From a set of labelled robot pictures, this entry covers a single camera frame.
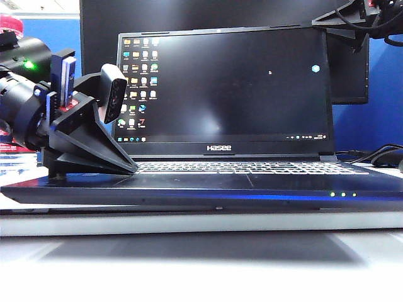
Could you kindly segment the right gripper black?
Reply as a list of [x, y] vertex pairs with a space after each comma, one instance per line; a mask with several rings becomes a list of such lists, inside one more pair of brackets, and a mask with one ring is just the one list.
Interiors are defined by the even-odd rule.
[[351, 25], [367, 27], [368, 24], [372, 24], [380, 13], [381, 1], [323, 1], [323, 3], [327, 5], [327, 11], [314, 18], [312, 26], [326, 28], [328, 35], [351, 48], [362, 48], [368, 41], [369, 34], [347, 28], [351, 28]]

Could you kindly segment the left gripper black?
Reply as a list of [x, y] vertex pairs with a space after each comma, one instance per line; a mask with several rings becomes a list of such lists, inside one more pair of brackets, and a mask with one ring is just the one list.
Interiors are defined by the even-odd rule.
[[100, 123], [95, 98], [77, 88], [94, 78], [75, 79], [75, 51], [51, 55], [50, 80], [35, 84], [40, 111], [35, 150], [42, 150], [50, 178], [71, 173], [132, 175], [135, 162]]

